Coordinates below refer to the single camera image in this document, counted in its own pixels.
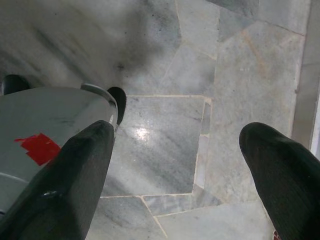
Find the marble floor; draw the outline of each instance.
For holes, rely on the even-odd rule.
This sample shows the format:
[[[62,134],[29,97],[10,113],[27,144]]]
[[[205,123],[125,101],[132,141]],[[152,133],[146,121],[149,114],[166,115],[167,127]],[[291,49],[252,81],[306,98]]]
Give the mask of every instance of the marble floor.
[[[291,135],[309,0],[0,6],[0,77],[128,94],[88,240],[272,239],[238,137]]]

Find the gray marble tile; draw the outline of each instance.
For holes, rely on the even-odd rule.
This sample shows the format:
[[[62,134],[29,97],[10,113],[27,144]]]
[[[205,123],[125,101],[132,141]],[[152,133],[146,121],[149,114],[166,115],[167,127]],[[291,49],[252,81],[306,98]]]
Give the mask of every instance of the gray marble tile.
[[[169,240],[269,240],[273,226],[259,201],[158,217]]]
[[[309,8],[310,0],[260,0],[259,18],[304,35]]]
[[[202,97],[129,97],[103,196],[191,193]]]
[[[200,209],[205,207],[218,206],[222,204],[220,199],[213,196],[197,184],[193,186],[192,192],[192,209]]]
[[[1,2],[0,74],[157,93],[180,45],[174,0]]]
[[[194,174],[194,183],[200,186],[201,188],[205,187],[208,148],[209,137],[201,135],[199,137],[199,147]]]
[[[203,95],[211,93],[215,78],[216,61],[182,44],[161,80],[161,94]]]
[[[193,186],[192,194],[144,196],[153,216],[175,214],[193,209],[218,206],[222,202],[203,190],[198,185]]]
[[[219,42],[224,42],[235,34],[253,24],[255,20],[235,13],[226,8],[221,8],[219,19]]]
[[[86,240],[164,240],[159,225],[138,197],[101,198]]]
[[[210,102],[206,101],[203,109],[201,134],[209,134],[210,118],[211,118],[211,101]]]
[[[247,17],[256,17],[259,0],[206,0]]]
[[[177,9],[182,38],[215,57],[220,8],[206,0],[177,0]]]
[[[144,196],[153,216],[189,211],[193,208],[192,194]]]
[[[225,203],[257,199],[241,129],[262,122],[291,134],[303,43],[299,34],[256,22],[221,45],[204,189]]]

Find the red tape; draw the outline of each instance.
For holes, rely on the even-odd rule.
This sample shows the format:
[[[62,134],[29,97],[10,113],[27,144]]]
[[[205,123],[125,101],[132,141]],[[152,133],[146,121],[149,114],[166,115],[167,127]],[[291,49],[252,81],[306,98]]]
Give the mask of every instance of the red tape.
[[[28,151],[26,154],[39,166],[51,161],[60,152],[60,147],[42,133],[14,141],[22,142],[21,147]]]

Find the red sticker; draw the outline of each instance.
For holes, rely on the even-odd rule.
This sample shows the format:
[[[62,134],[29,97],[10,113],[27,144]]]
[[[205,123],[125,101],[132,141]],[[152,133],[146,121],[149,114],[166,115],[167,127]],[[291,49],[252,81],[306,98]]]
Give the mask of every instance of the red sticker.
[[[60,147],[42,133],[14,141],[22,142],[21,147],[28,151],[26,154],[39,166],[51,161],[60,152]]]

